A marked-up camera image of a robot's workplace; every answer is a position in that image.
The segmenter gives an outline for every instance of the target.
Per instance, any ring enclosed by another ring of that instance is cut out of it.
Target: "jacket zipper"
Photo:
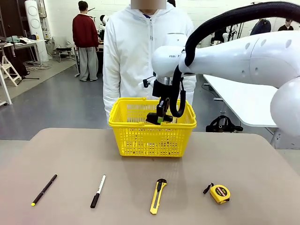
[[[152,76],[152,65],[151,65],[151,59],[152,59],[152,50],[153,50],[153,24],[152,19],[149,19],[150,21],[150,42],[149,42],[149,75]]]

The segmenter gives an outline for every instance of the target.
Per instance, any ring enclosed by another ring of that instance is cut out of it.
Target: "black pen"
[[[39,195],[36,197],[36,199],[31,203],[31,206],[35,206],[37,204],[37,202],[44,195],[46,190],[51,186],[51,184],[56,179],[56,177],[57,177],[57,174],[52,177],[52,179],[49,181],[49,183],[46,185],[46,187],[44,187],[44,189],[41,191],[41,193],[39,193]]]

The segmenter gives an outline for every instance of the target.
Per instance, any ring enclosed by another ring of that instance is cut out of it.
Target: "white table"
[[[234,82],[210,75],[203,77],[243,124],[250,127],[276,128],[271,144],[273,147],[277,145],[281,131],[270,112],[270,104],[277,88]]]
[[[6,48],[6,47],[10,47],[11,51],[12,51],[12,54],[15,55],[15,49],[19,50],[19,49],[23,49],[23,48],[34,47],[34,51],[35,51],[36,56],[37,56],[37,61],[39,62],[40,65],[42,65],[41,57],[40,57],[40,55],[38,53],[38,45],[37,45],[37,43],[44,42],[44,41],[45,40],[36,40],[36,41],[32,40],[32,42],[27,43],[27,44],[23,44],[23,45],[17,43],[17,44],[15,44],[15,47],[14,47],[14,45],[12,43],[7,43],[7,44],[5,44],[5,45],[2,46],[2,49]]]

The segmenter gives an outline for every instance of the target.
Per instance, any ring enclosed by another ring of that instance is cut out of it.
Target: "man in red sweater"
[[[73,19],[73,40],[79,50],[81,81],[87,81],[90,73],[90,81],[96,81],[98,71],[98,34],[93,19],[87,15],[88,3],[78,3],[80,14]]]

